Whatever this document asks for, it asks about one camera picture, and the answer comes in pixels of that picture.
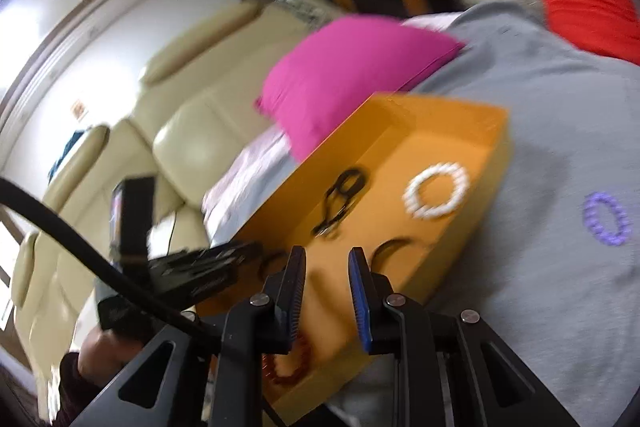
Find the left hand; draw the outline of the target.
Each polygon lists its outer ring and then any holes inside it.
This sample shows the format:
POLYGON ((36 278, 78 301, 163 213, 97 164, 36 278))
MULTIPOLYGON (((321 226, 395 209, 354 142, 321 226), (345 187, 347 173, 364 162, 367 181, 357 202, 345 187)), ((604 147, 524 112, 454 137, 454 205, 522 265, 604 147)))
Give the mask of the left hand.
POLYGON ((142 350, 143 343, 99 326, 91 329, 81 345, 77 367, 82 378, 105 387, 142 350))

